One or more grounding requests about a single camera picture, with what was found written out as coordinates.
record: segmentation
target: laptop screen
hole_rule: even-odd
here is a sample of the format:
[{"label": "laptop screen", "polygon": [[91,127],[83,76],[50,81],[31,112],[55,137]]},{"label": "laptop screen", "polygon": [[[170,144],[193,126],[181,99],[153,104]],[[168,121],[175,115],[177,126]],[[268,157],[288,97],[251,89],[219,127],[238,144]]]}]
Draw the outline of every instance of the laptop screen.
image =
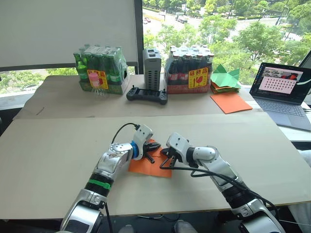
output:
[{"label": "laptop screen", "polygon": [[311,88],[311,69],[261,63],[250,94],[255,98],[301,104]]}]

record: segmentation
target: beige cardboard surface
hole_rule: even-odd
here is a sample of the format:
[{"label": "beige cardboard surface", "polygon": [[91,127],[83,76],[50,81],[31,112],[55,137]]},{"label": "beige cardboard surface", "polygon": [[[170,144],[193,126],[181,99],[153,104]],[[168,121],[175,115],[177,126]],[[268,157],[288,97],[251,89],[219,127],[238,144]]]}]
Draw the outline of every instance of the beige cardboard surface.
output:
[{"label": "beige cardboard surface", "polygon": [[[311,169],[266,113],[72,119],[17,119],[0,137],[0,219],[62,218],[117,129],[146,124],[165,146],[172,132],[213,145],[245,183],[274,204],[311,200]],[[118,142],[132,140],[125,128]],[[127,172],[108,196],[112,215],[229,208],[208,177],[171,179]]]},{"label": "beige cardboard surface", "polygon": [[[122,96],[110,94],[107,99],[98,99],[91,92],[83,91],[78,76],[48,76],[35,94],[26,102],[15,119],[26,118],[73,118],[73,117],[136,117],[194,114],[220,114],[222,110],[209,97],[212,91],[203,94],[169,95],[168,103],[134,100],[128,101],[126,93],[132,85],[144,88],[143,75],[133,75]],[[254,100],[241,90],[245,100]]]}]

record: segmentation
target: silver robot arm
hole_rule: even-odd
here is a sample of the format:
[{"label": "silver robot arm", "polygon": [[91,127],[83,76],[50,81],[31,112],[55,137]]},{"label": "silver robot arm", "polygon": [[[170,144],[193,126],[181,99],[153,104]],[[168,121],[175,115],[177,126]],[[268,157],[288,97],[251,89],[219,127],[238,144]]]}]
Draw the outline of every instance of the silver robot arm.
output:
[{"label": "silver robot arm", "polygon": [[114,143],[99,159],[85,188],[81,189],[76,200],[61,224],[61,231],[93,233],[102,224],[101,210],[107,202],[111,186],[121,167],[131,159],[143,156],[143,145],[153,135],[146,125],[141,125],[131,143]]},{"label": "silver robot arm", "polygon": [[[183,164],[190,167],[203,166],[208,171],[230,177],[247,187],[215,147],[192,147],[188,140],[178,133],[173,133],[166,145]],[[242,220],[242,233],[285,233],[280,223],[254,194],[243,191],[222,178],[211,176],[211,179],[231,206],[232,213]]]}]

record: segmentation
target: black controller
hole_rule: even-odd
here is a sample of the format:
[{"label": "black controller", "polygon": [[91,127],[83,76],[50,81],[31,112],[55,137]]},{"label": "black controller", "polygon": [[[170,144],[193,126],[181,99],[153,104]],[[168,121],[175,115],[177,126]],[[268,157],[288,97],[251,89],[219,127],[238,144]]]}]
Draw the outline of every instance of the black controller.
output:
[{"label": "black controller", "polygon": [[133,87],[127,92],[126,97],[128,100],[149,100],[159,102],[162,105],[167,103],[167,92],[165,89],[163,91],[154,91],[140,89],[133,85]]}]

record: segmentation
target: touchpad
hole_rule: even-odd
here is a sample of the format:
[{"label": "touchpad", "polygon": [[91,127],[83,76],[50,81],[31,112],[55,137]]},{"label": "touchpad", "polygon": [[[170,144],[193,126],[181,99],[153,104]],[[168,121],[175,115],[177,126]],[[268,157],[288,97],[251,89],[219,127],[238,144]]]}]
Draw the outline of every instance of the touchpad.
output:
[{"label": "touchpad", "polygon": [[267,111],[267,114],[269,114],[269,116],[272,118],[272,120],[279,125],[292,125],[288,116],[286,116],[285,114],[281,114],[281,113],[276,113],[276,112],[270,112]]}]

